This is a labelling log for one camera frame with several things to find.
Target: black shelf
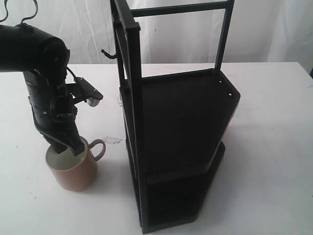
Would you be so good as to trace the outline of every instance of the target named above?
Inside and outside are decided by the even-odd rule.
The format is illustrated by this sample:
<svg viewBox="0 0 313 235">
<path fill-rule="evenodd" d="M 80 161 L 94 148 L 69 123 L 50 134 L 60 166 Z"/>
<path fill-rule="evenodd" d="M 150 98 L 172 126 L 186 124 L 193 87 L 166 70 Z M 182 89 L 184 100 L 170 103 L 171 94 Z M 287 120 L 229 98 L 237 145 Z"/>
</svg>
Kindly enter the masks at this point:
<svg viewBox="0 0 313 235">
<path fill-rule="evenodd" d="M 143 233 L 194 221 L 223 158 L 240 94 L 221 72 L 234 0 L 130 10 L 110 0 L 129 155 Z M 142 77 L 134 17 L 225 9 L 215 67 Z"/>
</svg>

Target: white curtain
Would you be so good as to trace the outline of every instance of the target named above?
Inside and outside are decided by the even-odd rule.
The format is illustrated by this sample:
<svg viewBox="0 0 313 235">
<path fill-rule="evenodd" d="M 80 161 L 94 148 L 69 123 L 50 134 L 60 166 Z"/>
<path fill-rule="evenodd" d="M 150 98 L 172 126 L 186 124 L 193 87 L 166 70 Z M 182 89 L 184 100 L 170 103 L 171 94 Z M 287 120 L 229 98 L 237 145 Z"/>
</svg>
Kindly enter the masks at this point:
<svg viewBox="0 0 313 235">
<path fill-rule="evenodd" d="M 0 19 L 4 17 L 0 0 Z M 209 0 L 128 0 L 131 9 Z M 27 23 L 60 37 L 70 63 L 116 63 L 109 0 L 38 0 Z M 9 0 L 8 25 L 34 12 L 32 0 Z M 142 63 L 214 62 L 223 10 L 137 18 Z M 313 0 L 235 0 L 224 62 L 297 61 L 313 67 Z"/>
</svg>

